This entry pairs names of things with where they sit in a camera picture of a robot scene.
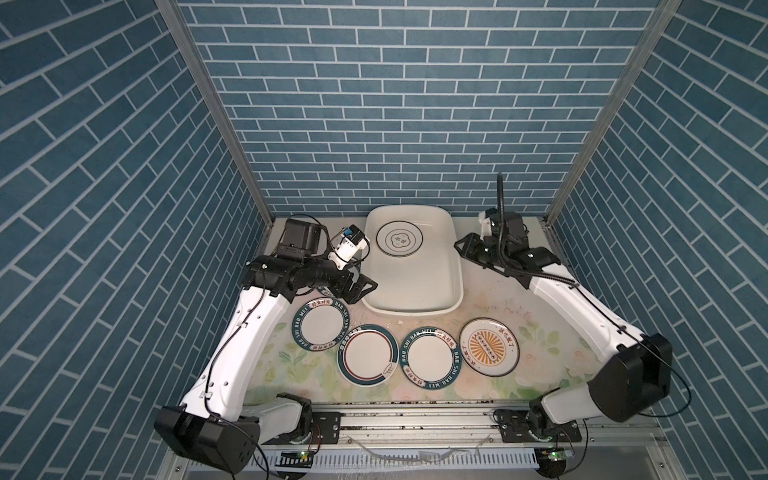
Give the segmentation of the orange sunburst plate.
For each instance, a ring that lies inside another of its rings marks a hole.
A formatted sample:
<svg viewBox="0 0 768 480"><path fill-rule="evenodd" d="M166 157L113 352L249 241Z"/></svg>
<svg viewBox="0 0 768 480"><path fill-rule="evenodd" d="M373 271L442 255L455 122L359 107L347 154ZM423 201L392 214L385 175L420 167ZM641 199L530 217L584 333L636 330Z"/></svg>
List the orange sunburst plate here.
<svg viewBox="0 0 768 480"><path fill-rule="evenodd" d="M512 330L485 317L473 319L462 328L460 349L471 369L493 378L510 374L520 359L519 342Z"/></svg>

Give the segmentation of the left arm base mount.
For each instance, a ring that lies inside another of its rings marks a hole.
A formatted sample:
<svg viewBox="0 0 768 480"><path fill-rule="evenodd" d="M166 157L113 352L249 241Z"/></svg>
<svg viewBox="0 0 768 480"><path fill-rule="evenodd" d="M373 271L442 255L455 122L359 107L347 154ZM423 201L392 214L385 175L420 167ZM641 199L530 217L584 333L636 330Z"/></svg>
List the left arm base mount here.
<svg viewBox="0 0 768 480"><path fill-rule="evenodd" d="M338 411L313 411L311 416L302 415L298 426L288 433L263 441L266 445L304 444L312 437L321 447L338 443L342 414Z"/></svg>

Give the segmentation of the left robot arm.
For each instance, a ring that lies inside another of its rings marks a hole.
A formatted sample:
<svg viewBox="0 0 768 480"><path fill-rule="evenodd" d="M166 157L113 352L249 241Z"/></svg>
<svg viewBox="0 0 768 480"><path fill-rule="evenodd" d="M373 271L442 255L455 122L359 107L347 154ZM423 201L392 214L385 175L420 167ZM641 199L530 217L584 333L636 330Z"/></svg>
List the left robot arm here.
<svg viewBox="0 0 768 480"><path fill-rule="evenodd" d="M179 405L164 406L155 417L155 431L176 455L236 475L262 455L262 443L310 434L310 400L281 394L245 416L248 385L300 290L324 288L352 305L377 288L360 271L357 254L369 247L355 225L333 237L309 215L286 221L273 253L247 264L235 311L199 378Z"/></svg>

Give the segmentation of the white plate green flower outline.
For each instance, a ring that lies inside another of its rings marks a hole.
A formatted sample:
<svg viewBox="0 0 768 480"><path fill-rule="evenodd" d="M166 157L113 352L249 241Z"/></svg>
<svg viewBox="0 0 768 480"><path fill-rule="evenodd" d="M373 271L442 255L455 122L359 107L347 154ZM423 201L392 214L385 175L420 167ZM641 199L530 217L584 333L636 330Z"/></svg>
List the white plate green flower outline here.
<svg viewBox="0 0 768 480"><path fill-rule="evenodd" d="M422 230L408 221L391 221L379 228L376 234L376 244L384 254L402 258L413 255L423 245Z"/></svg>

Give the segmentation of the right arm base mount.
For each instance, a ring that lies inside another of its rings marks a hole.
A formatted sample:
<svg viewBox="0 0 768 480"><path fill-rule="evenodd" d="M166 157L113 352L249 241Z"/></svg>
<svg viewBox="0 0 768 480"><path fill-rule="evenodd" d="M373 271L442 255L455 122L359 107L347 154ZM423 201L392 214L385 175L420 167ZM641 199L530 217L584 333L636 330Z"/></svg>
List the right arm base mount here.
<svg viewBox="0 0 768 480"><path fill-rule="evenodd" d="M577 443L582 441L582 434L575 421L556 425L538 411L496 409L491 417L496 423L504 443L551 443L556 440Z"/></svg>

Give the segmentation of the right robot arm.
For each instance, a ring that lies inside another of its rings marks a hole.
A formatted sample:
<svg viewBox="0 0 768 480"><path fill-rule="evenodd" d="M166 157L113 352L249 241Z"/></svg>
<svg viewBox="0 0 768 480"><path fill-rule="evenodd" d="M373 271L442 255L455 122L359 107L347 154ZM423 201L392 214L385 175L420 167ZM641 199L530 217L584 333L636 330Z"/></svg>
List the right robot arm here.
<svg viewBox="0 0 768 480"><path fill-rule="evenodd" d="M552 306L596 355L601 367L588 382L558 388L529 404L531 434L555 435L575 420L606 417L624 422L666 398L672 386L671 343L647 335L611 311L545 247L533 247L522 217L491 208L480 230L454 244L459 256L517 280Z"/></svg>

